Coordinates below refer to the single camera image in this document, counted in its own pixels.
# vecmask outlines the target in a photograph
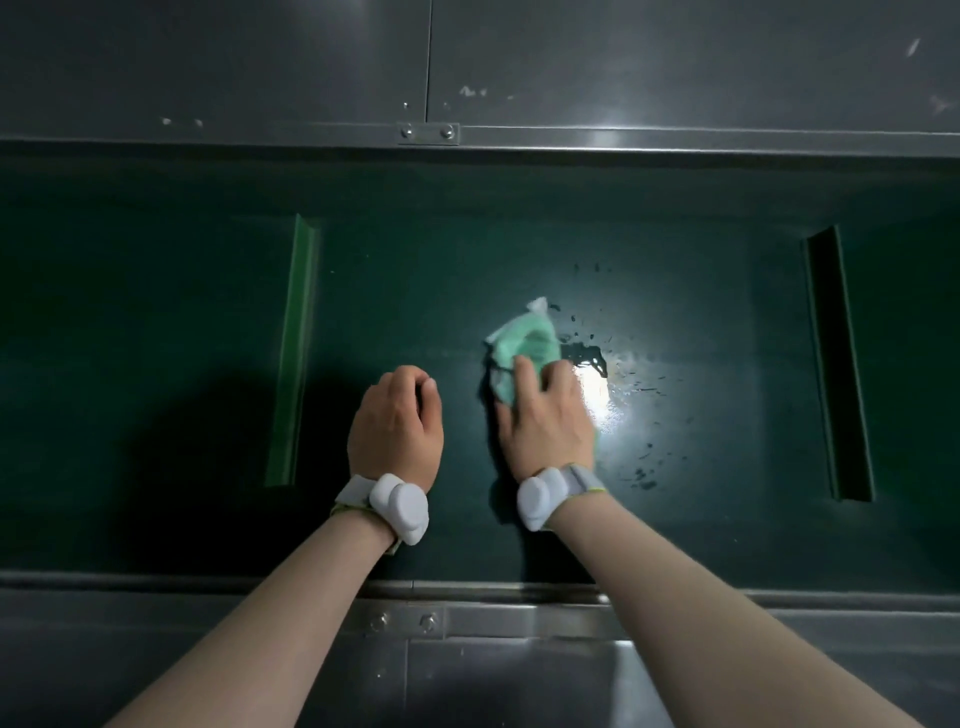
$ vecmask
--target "bolt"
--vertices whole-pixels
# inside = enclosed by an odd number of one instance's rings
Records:
[[[386,614],[377,615],[370,620],[370,629],[374,632],[382,632],[387,628],[387,622],[389,621]]]
[[[436,615],[423,615],[420,618],[420,629],[424,632],[433,632],[437,628]]]

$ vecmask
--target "right hand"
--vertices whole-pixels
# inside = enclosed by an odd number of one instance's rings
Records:
[[[496,406],[500,446],[516,482],[546,468],[576,463],[593,469],[593,422],[584,404],[580,380],[568,361],[543,367],[544,391],[526,356],[514,359],[516,413]]]

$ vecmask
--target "rag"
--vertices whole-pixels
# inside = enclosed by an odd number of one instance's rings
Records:
[[[527,304],[527,312],[508,321],[486,338],[490,345],[490,386],[496,398],[513,406],[514,357],[526,356],[540,371],[560,359],[560,340],[547,314],[544,296]]]

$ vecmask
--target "hand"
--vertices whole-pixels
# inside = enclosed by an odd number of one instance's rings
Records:
[[[417,386],[422,411],[417,413]],[[426,493],[444,450],[437,382],[423,369],[403,366],[367,390],[347,438],[351,475],[378,480],[392,473]]]
[[[495,406],[500,446],[516,482],[570,463],[592,469],[593,423],[570,362],[543,367],[542,392],[533,362],[517,356],[514,381],[516,415],[501,401]]]

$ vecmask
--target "white wrist device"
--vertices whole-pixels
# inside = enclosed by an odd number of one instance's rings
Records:
[[[573,463],[559,470],[547,468],[520,483],[516,491],[516,510],[523,525],[531,531],[539,531],[568,498],[606,490],[599,478],[582,465]]]
[[[355,475],[337,496],[336,502],[351,508],[372,509],[409,546],[423,538],[430,523],[426,493],[420,486],[404,483],[391,473],[379,480]]]

